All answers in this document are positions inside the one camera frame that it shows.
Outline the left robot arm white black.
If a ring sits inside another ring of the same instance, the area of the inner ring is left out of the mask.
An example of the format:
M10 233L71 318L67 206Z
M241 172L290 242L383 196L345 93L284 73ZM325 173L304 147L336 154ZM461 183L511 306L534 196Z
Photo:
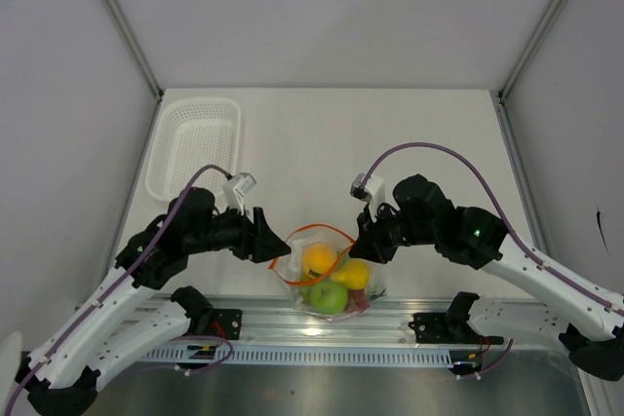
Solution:
M82 415L98 393L136 360L181 338L225 342L214 327L214 307L192 286L177 289L147 319L122 322L183 272L190 256L230 251L255 264L290 253L268 226L262 208L219 212L207 189L189 187L132 236L91 297L53 337L24 357L15 392L26 393L39 415Z

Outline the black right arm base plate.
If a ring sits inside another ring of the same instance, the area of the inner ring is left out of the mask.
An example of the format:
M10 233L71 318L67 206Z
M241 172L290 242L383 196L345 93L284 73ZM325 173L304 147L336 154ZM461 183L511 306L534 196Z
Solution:
M497 335L482 335L468 323L469 314L455 313L415 313L408 322L408 328L414 333L419 344L452 345L502 345L505 339Z

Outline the yellow bell pepper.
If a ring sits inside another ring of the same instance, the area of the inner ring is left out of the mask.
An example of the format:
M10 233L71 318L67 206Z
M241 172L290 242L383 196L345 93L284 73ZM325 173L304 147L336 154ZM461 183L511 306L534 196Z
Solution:
M365 289L369 279L371 270L365 260L350 259L346 261L339 270L330 275L332 282L342 284L348 289L362 290Z

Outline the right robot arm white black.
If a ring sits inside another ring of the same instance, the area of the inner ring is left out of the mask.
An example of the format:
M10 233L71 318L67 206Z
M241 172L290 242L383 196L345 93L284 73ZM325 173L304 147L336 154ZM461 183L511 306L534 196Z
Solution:
M526 246L503 220L482 209L455 206L440 187L417 174L399 182L395 203L385 201L382 179L358 175L350 194L364 202L351 256L378 264L397 250L432 246L448 261L497 277L529 294L537 305L505 305L460 291L443 313L416 313L409 327L419 343L494 345L517 341L553 347L586 373L616 382L623 377L623 297L579 277Z

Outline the clear zip bag orange zipper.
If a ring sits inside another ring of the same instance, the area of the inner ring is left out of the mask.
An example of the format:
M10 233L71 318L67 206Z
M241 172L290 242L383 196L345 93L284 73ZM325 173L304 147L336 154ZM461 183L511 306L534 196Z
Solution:
M286 239L291 252L269 269L288 291L293 307L325 321L364 314L387 289L377 266L351 255L355 243L344 231L323 223L302 226Z

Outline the red grape bunch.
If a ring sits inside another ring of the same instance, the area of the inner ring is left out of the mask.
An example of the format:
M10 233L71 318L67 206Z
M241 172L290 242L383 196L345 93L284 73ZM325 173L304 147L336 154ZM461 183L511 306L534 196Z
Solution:
M361 314L370 307L370 299L364 289L349 289L346 314Z

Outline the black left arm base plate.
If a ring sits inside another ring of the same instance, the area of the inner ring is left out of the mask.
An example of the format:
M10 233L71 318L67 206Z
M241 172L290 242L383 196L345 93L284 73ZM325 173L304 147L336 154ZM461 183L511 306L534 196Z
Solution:
M192 320L189 329L178 339L190 337L219 337L238 340L243 324L243 311L240 309L213 309L198 320Z

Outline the green apple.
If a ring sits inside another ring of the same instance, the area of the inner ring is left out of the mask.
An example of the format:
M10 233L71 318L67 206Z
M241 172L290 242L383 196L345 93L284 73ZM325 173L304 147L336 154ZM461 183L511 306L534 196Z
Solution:
M348 304L348 289L343 284L320 282L310 288L309 300L315 312L329 316L338 315Z

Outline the orange round fruit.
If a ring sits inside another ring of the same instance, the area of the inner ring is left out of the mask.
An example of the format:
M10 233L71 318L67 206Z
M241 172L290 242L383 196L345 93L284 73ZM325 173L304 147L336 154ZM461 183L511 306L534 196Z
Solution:
M336 251L327 244L307 246L302 253L303 272L309 276L325 274L337 260Z

